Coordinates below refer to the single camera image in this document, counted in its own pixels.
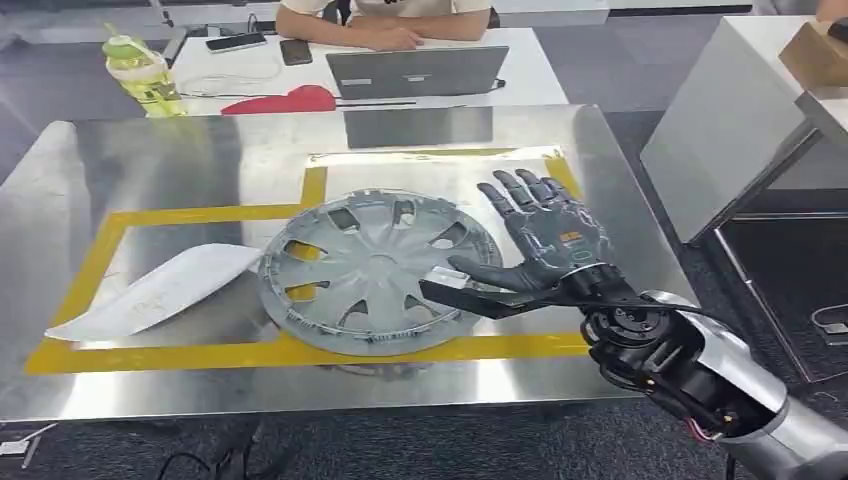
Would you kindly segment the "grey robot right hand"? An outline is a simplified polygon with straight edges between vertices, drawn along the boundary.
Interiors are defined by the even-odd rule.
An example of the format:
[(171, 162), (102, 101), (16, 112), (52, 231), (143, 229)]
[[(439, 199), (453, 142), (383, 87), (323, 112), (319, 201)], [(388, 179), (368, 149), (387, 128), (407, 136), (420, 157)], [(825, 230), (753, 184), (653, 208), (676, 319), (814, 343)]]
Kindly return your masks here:
[(477, 188), (502, 218), (523, 261), (497, 267), (451, 256), (453, 269), (479, 283), (531, 292), (550, 289), (579, 268), (608, 261), (604, 227), (556, 179), (539, 178), (526, 169), (495, 170), (492, 175), (502, 189), (485, 182)]

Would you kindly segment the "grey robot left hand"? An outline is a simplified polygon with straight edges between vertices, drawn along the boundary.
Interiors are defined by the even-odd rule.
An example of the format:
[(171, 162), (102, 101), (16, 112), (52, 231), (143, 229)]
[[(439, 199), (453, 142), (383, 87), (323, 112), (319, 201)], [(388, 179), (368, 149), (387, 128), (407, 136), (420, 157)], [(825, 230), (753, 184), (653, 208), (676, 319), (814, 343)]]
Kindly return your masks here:
[(250, 472), (249, 463), (252, 454), (258, 449), (263, 436), (261, 426), (251, 433), (246, 441), (238, 448), (230, 448), (215, 464), (213, 479), (276, 479), (286, 469), (289, 463), (288, 454), (276, 457), (268, 466)]

